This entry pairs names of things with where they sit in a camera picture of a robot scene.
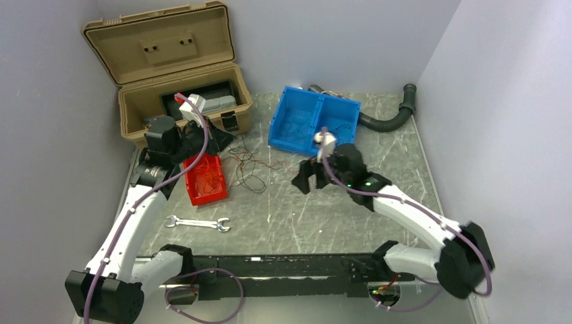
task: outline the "toolbox lid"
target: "toolbox lid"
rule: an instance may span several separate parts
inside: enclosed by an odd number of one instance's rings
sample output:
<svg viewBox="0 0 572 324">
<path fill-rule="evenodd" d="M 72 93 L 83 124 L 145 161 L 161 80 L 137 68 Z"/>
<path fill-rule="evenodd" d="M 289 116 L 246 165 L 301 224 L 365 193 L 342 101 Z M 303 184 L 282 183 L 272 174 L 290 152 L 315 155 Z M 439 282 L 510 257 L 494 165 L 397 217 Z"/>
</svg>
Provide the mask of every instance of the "toolbox lid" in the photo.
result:
<svg viewBox="0 0 572 324">
<path fill-rule="evenodd" d="M 118 86 L 235 59 L 220 1 L 101 19 L 83 35 Z"/>
</svg>

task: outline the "red wire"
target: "red wire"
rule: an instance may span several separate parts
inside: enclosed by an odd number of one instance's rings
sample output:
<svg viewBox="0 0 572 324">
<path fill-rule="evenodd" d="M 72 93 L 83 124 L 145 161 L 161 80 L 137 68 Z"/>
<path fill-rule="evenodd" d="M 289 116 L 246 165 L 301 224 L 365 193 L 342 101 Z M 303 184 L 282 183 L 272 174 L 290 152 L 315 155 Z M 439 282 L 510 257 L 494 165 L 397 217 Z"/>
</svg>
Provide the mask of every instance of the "red wire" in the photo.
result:
<svg viewBox="0 0 572 324">
<path fill-rule="evenodd" d="M 393 279 L 385 286 L 381 286 L 378 288 L 378 290 L 386 290 L 389 289 L 393 284 L 395 284 L 395 282 L 397 281 L 397 273 L 393 276 Z"/>
</svg>

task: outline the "toolbox latch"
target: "toolbox latch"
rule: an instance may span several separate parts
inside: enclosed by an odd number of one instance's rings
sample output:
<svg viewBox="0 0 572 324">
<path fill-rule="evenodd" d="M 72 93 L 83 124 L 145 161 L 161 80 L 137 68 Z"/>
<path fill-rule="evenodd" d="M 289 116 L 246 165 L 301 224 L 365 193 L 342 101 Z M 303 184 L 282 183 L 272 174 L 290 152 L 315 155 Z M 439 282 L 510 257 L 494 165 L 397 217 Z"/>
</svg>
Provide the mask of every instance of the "toolbox latch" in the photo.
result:
<svg viewBox="0 0 572 324">
<path fill-rule="evenodd" d="M 229 132 L 235 132 L 240 129 L 238 127 L 238 121 L 236 120 L 236 114 L 233 111 L 221 114 L 221 119 L 223 120 L 223 127 Z"/>
</svg>

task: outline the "black hose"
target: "black hose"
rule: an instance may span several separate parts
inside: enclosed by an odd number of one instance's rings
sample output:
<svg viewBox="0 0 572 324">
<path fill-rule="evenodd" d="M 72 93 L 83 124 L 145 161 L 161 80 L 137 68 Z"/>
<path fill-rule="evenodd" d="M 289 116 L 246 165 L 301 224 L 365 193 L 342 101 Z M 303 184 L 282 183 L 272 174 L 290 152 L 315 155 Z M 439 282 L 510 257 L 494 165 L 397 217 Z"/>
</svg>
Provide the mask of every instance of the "black hose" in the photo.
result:
<svg viewBox="0 0 572 324">
<path fill-rule="evenodd" d="M 308 90 L 328 94 L 327 92 L 324 91 L 324 89 L 315 84 L 308 87 Z M 365 113 L 360 112 L 360 117 L 357 120 L 358 124 L 366 126 L 367 128 L 375 130 L 376 132 L 382 132 L 382 133 L 392 132 L 400 128 L 401 126 L 403 126 L 403 124 L 405 124 L 405 122 L 407 122 L 409 117 L 416 111 L 415 107 L 416 91 L 417 87 L 413 84 L 406 84 L 403 87 L 403 102 L 399 104 L 399 112 L 394 118 L 390 120 L 379 120 L 370 117 Z"/>
</svg>

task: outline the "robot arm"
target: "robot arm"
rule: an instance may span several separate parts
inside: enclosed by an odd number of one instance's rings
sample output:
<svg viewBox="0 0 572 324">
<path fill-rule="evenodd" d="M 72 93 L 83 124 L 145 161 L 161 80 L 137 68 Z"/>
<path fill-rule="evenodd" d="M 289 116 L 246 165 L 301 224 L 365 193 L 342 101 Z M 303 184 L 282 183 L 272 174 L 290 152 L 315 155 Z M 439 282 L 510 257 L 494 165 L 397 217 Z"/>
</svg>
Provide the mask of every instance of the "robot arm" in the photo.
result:
<svg viewBox="0 0 572 324">
<path fill-rule="evenodd" d="M 194 99 L 197 103 L 201 98 L 195 96 Z M 88 290 L 94 280 L 97 281 L 89 317 L 130 324 L 137 319 L 145 296 L 168 279 L 195 271 L 191 249 L 172 244 L 162 247 L 151 261 L 133 270 L 143 240 L 175 186 L 176 180 L 172 178 L 180 172 L 180 163 L 199 153 L 203 146 L 207 153 L 217 154 L 234 139 L 232 134 L 216 129 L 210 121 L 196 121 L 202 117 L 194 117 L 182 130 L 172 117 L 160 116 L 150 121 L 145 134 L 148 148 L 141 152 L 120 213 L 126 215 L 129 211 L 131 216 L 126 222 L 124 217 L 116 219 L 103 245 L 84 270 L 71 271 L 65 281 L 79 316 L 84 314 Z M 149 194 L 153 188 L 160 189 Z M 144 196 L 147 198 L 135 209 L 136 202 Z M 120 228 L 121 235 L 116 238 Z"/>
<path fill-rule="evenodd" d="M 403 193 L 382 175 L 367 170 L 362 154 L 353 144 L 335 146 L 335 137 L 316 134 L 323 141 L 316 157 L 302 161 L 292 184 L 309 193 L 308 178 L 316 176 L 316 188 L 336 183 L 347 186 L 351 199 L 372 212 L 390 217 L 423 240 L 429 249 L 408 247 L 388 241 L 378 248 L 373 258 L 378 270 L 387 275 L 410 273 L 439 284 L 457 298 L 467 298 L 485 279 L 484 268 L 475 254 L 456 233 L 469 238 L 484 257 L 488 270 L 494 261 L 482 228 L 474 223 L 460 225 L 423 207 Z M 333 179 L 326 170 L 328 163 Z"/>
</svg>

